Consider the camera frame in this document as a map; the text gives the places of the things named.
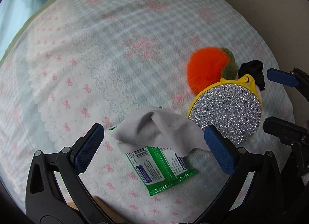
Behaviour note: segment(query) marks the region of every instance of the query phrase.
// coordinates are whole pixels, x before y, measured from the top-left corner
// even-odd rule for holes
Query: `green wet wipe packet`
[[[144,147],[127,154],[150,195],[156,195],[197,173],[188,169],[173,150]]]

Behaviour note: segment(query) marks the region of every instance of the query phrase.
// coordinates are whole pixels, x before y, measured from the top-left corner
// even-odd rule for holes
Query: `orange pom-pom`
[[[195,95],[219,82],[221,71],[230,61],[217,47],[206,47],[192,54],[187,66],[187,80]]]

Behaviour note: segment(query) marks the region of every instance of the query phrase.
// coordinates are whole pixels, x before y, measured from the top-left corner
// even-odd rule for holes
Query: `beige wall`
[[[281,70],[293,67],[309,73],[308,0],[226,0],[257,30],[270,47]],[[287,87],[297,124],[309,119],[309,103]]]

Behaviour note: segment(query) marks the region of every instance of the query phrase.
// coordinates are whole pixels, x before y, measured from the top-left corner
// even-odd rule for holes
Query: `glittery silver pouch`
[[[262,103],[252,76],[221,79],[194,99],[188,118],[200,128],[213,124],[235,145],[252,136],[260,124]]]

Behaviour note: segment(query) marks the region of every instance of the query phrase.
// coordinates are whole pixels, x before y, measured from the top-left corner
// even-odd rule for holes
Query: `bed sheet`
[[[104,141],[80,175],[90,193],[133,223],[194,221],[227,180],[213,155],[192,151],[185,162],[199,173],[150,197],[108,129],[148,106],[186,115],[194,98],[186,63],[205,46],[229,48],[238,65],[261,60],[264,73],[278,68],[263,39],[224,0],[58,0],[40,13],[0,69],[0,176],[20,208],[33,153],[71,146],[101,123]],[[281,85],[265,80],[262,100],[262,122],[294,122]],[[242,146],[272,150],[280,169],[290,153],[261,125]],[[70,200],[61,181],[60,187]]]
[[[0,3],[0,60],[24,23],[48,0],[2,0]]]

